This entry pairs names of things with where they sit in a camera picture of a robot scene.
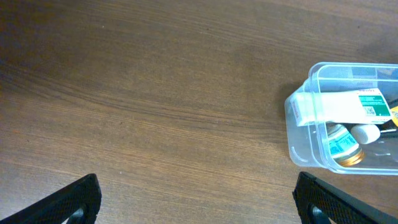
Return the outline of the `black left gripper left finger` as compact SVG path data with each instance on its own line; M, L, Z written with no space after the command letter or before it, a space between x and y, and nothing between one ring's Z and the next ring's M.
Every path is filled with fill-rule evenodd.
M101 198L96 174L88 174L1 220L1 223L94 224L100 210Z

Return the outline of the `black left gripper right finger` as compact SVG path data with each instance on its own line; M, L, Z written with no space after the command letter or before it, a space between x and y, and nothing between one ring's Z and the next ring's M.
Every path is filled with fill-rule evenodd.
M397 223L397 218L352 197L308 172L299 173L292 194L302 223Z

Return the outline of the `small gold-lid jar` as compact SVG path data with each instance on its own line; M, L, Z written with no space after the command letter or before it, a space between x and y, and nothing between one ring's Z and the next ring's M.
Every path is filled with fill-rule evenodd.
M328 124L326 130L330 154L337 164L351 167L365 158L361 146L345 126Z

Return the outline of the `dark bottle white cap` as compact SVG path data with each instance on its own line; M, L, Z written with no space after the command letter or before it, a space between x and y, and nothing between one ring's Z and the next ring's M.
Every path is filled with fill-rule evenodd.
M389 102L392 118L384 124L357 124L351 135L359 144L370 144L378 139L397 139L397 100Z

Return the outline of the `white green medicine box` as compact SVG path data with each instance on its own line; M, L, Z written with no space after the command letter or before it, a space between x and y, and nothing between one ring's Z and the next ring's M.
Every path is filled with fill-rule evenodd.
M317 123L384 124L392 118L377 88L324 93L294 93L290 99L297 126Z

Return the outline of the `clear plastic container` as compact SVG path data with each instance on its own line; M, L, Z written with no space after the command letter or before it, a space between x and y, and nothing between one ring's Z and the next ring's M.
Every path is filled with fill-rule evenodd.
M284 108L294 164L397 175L396 64L317 63Z

